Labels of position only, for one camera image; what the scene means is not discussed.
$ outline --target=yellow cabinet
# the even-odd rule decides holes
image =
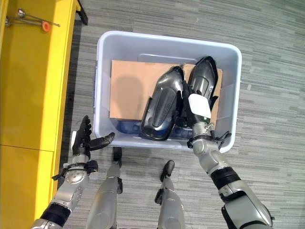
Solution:
[[[77,0],[2,0],[0,24],[0,228],[29,228],[57,190],[66,86]],[[59,23],[11,25],[28,14]]]
[[[1,228],[30,228],[52,197],[54,153],[0,146]]]

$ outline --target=cardboard sheet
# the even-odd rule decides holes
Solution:
[[[164,73],[177,64],[112,61],[110,118],[141,120],[148,98]],[[184,76],[188,81],[193,64],[185,64]],[[222,71],[218,70],[219,81],[214,95],[219,96]],[[217,119],[218,100],[212,110],[211,122]]]

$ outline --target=plastic storage bin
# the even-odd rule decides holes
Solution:
[[[232,136],[225,141],[220,149],[222,153],[228,151],[235,140],[242,67],[240,50],[230,44],[133,32],[108,31],[98,41],[93,95],[93,131],[96,137],[115,132],[116,136],[111,143],[112,146],[190,150],[186,144],[188,139],[169,138],[166,141],[153,141],[139,134],[126,134],[119,131],[119,122],[109,118],[111,61],[182,64],[196,63],[206,55],[212,56],[216,60],[217,68],[223,71],[215,133],[216,136],[222,135],[227,130],[232,133]]]

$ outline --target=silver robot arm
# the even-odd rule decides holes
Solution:
[[[214,131],[211,130],[213,126],[208,124],[210,117],[206,117],[204,111],[201,113],[196,107],[192,107],[198,105],[191,101],[192,93],[192,89],[185,82],[183,104],[187,114],[187,125],[193,129],[193,137],[188,146],[193,148],[201,167],[218,188],[224,202],[222,214],[228,228],[270,229],[273,217],[220,153],[217,140],[223,139],[215,138]],[[192,99],[194,98],[201,100],[198,96],[192,96]]]
[[[90,173],[98,170],[97,162],[90,161],[90,151],[106,147],[114,138],[114,133],[110,133],[91,140],[90,128],[90,119],[86,115],[72,146],[72,163],[65,164],[62,172],[52,177],[54,180],[64,177],[64,183],[31,229],[61,229],[80,201],[83,190],[89,184]]]

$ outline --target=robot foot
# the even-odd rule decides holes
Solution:
[[[114,147],[112,148],[113,158],[112,160],[122,167],[122,148],[121,147]]]
[[[173,171],[173,168],[175,167],[175,162],[172,160],[169,160],[163,168],[163,172],[160,176],[161,182],[163,182],[164,178],[170,177]]]

